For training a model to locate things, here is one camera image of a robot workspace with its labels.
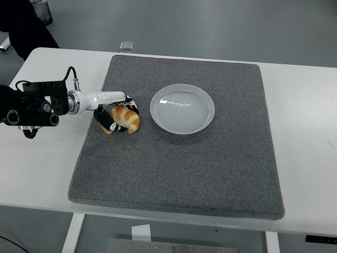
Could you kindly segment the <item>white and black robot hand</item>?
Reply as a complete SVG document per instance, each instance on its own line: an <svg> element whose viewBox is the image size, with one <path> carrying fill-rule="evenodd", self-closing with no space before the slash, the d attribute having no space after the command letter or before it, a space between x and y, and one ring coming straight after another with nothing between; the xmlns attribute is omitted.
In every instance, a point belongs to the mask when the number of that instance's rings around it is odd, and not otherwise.
<svg viewBox="0 0 337 253"><path fill-rule="evenodd" d="M69 113L80 114L85 110L94 112L94 119L107 134L127 129L134 133L140 126L138 108L134 100L121 91L83 93L69 91L68 99L73 101Z"/></svg>

